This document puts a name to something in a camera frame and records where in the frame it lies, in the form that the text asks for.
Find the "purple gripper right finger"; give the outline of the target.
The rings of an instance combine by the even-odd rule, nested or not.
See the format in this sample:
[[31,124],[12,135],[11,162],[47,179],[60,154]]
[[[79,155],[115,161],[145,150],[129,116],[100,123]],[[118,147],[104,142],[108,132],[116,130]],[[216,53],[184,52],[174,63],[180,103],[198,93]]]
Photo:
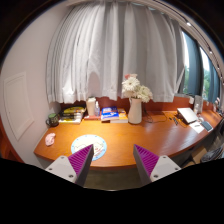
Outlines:
[[157,156],[139,145],[134,145],[133,155],[143,185],[180,170],[180,167],[168,156]]

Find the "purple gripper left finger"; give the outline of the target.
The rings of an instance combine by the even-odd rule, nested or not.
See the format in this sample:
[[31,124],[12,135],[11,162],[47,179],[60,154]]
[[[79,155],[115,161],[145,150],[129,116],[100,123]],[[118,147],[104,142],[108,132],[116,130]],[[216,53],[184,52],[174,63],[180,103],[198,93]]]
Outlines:
[[46,171],[83,187],[93,155],[93,146],[86,146],[69,157],[59,156],[46,168]]

